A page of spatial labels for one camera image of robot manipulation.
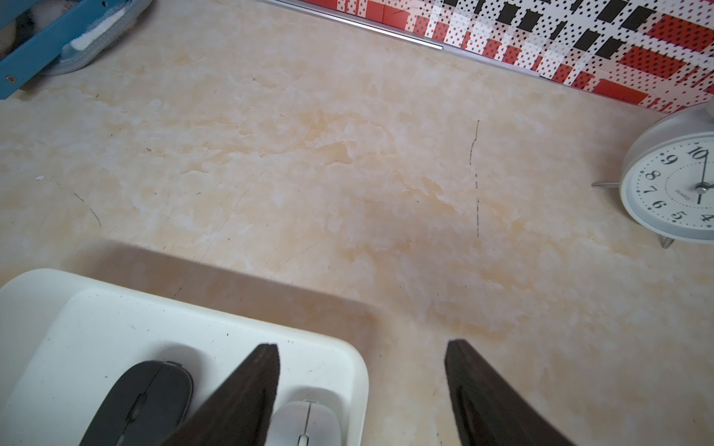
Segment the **silver mouse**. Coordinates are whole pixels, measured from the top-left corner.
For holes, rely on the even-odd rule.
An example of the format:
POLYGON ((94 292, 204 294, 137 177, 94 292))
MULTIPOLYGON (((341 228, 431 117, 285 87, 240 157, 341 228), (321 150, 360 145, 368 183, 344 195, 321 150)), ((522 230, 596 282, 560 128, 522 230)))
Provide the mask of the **silver mouse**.
POLYGON ((335 413, 325 405, 312 401, 292 401, 273 414, 265 444, 340 446, 340 422, 335 413))

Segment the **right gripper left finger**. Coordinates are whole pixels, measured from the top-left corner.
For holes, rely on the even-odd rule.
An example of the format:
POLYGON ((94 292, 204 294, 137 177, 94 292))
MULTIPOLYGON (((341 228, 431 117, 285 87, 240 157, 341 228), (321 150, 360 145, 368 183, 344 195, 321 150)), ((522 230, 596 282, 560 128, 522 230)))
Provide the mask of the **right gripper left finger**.
POLYGON ((280 371, 278 346, 256 346, 164 444, 265 444, 280 371))

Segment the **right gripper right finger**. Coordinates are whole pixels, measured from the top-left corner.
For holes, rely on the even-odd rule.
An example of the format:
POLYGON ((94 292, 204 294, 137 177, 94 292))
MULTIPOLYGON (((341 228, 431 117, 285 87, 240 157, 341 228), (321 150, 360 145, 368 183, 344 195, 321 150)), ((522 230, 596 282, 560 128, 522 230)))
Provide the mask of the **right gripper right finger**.
POLYGON ((452 410, 463 445, 570 445, 465 339, 444 358, 452 410))

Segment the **white twin-bell alarm clock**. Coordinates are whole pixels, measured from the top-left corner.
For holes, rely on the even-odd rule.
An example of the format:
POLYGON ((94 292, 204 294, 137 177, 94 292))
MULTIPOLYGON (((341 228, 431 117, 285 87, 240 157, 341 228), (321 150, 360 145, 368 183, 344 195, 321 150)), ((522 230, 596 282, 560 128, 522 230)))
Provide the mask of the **white twin-bell alarm clock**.
POLYGON ((631 145, 620 179, 591 184, 616 189, 628 214, 675 241, 713 243, 713 103, 685 108, 647 128, 631 145))

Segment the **black mouse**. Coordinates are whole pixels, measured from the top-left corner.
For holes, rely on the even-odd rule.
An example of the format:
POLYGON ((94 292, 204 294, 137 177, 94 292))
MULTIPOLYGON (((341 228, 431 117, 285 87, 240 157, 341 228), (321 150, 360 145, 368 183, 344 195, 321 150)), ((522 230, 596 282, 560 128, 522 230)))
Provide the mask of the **black mouse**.
POLYGON ((140 362, 115 382, 82 445, 160 445, 186 418, 193 377, 176 362, 140 362))

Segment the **blue white toy crib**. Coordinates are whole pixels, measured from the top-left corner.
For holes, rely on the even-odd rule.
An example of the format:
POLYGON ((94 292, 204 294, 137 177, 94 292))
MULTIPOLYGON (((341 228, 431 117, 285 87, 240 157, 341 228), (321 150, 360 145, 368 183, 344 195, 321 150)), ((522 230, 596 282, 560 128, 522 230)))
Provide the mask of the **blue white toy crib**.
POLYGON ((39 74, 76 72, 116 44, 150 1, 3 1, 1 98, 39 74))

